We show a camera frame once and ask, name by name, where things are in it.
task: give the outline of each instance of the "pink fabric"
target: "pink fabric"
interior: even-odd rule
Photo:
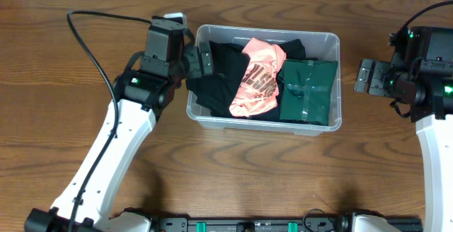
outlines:
[[[280,46],[256,38],[248,42],[242,53],[249,55],[250,62],[229,111],[233,116],[259,115],[277,106],[275,79],[286,53]]]

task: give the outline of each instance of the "wood grain surface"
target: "wood grain surface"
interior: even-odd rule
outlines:
[[[0,1],[0,231],[22,231],[48,209],[93,143],[109,95],[66,23],[70,9],[142,18],[185,12],[206,23],[325,31],[341,44],[343,125],[319,137],[204,129],[177,90],[133,160],[113,213],[125,207],[194,217],[302,216],[364,208],[424,218],[415,125],[390,100],[353,91],[363,58],[389,60],[388,34],[444,0],[2,0]],[[452,8],[415,23],[453,27]],[[144,48],[147,26],[77,16],[111,79]]]

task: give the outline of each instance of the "green folded fabric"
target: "green folded fabric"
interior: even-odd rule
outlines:
[[[278,74],[285,84],[280,119],[328,126],[337,66],[338,62],[287,59]]]

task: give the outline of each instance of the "plastic bin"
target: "plastic bin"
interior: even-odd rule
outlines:
[[[204,41],[232,42],[246,45],[256,37],[272,44],[300,39],[305,46],[307,57],[338,61],[336,81],[333,82],[331,110],[328,126],[295,124],[284,122],[266,122],[258,120],[231,119],[212,117],[210,110],[196,103],[197,96],[189,92],[187,114],[203,127],[255,129],[273,132],[291,132],[297,135],[317,136],[322,132],[336,131],[341,126],[341,85],[340,85],[340,40],[333,33],[317,33],[292,30],[266,30],[256,28],[238,28],[219,25],[203,25],[197,31],[197,43]]]

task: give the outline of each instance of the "wire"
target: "wire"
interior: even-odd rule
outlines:
[[[305,224],[305,218],[306,218],[307,215],[309,215],[309,214],[310,214],[311,212],[313,212],[313,211],[320,211],[321,213],[326,214],[326,213],[325,213],[323,210],[321,210],[321,209],[313,208],[313,209],[309,210],[309,211],[304,215],[304,218],[302,218],[302,225],[304,225],[304,228],[305,228],[306,230],[308,230],[309,232],[314,232],[314,231],[312,231],[312,229],[309,228],[309,227]],[[326,232],[333,232],[333,231],[335,231],[335,229],[336,229],[336,223],[333,222],[333,221],[331,220],[331,218],[329,218],[329,217],[327,217],[327,219],[332,223],[332,227],[333,227],[333,228],[332,228],[331,230],[329,230],[329,231],[326,231]]]
[[[80,46],[82,46],[82,49],[88,55],[88,57],[91,59],[94,66],[97,68],[97,70],[101,74],[102,78],[104,79],[105,84],[107,85],[108,91],[110,92],[110,95],[112,97],[113,108],[115,110],[115,121],[114,121],[113,127],[110,131],[110,135],[108,136],[107,141],[105,141],[105,144],[104,144],[103,148],[101,149],[101,152],[99,152],[98,157],[93,162],[93,165],[91,166],[90,170],[86,174],[86,177],[85,177],[84,181],[82,182],[80,190],[77,193],[77,196],[74,200],[74,207],[72,208],[71,218],[69,219],[68,232],[72,232],[74,229],[74,223],[76,220],[77,209],[79,208],[79,205],[80,205],[80,202],[82,199],[82,194],[84,193],[86,185],[88,184],[88,181],[90,180],[91,176],[93,175],[94,170],[96,169],[97,165],[101,161],[102,156],[104,155],[105,151],[107,151],[107,148],[108,148],[109,144],[111,143],[113,137],[115,137],[116,130],[118,128],[118,121],[120,119],[120,115],[118,112],[118,103],[117,103],[117,100],[115,99],[115,94],[113,93],[112,84],[110,83],[110,80],[108,79],[107,74],[104,72],[104,70],[100,66],[99,62],[96,60],[94,55],[91,53],[90,49],[85,45],[85,42],[81,39],[79,33],[77,32],[76,28],[74,27],[74,24],[72,23],[72,19],[71,19],[72,15],[74,15],[74,14],[104,16],[104,17],[117,18],[117,19],[123,19],[123,20],[140,21],[143,23],[151,24],[151,21],[146,20],[146,19],[129,17],[129,16],[119,16],[119,15],[114,15],[114,14],[110,14],[110,13],[101,13],[101,12],[95,12],[95,11],[69,11],[67,14],[67,22],[68,22],[69,27],[71,28],[72,34],[74,34],[74,37],[77,39],[77,42],[79,42]]]
[[[422,11],[416,13],[415,15],[413,15],[411,17],[411,19],[409,19],[408,21],[406,21],[406,23],[404,23],[404,25],[398,30],[396,36],[398,37],[399,35],[401,35],[401,33],[403,33],[403,31],[409,26],[409,24],[411,24],[418,16],[421,16],[422,14],[428,12],[431,9],[438,8],[441,6],[447,6],[447,5],[453,5],[453,1],[443,1],[440,3],[434,4],[434,5],[431,5],[425,9],[423,9]]]

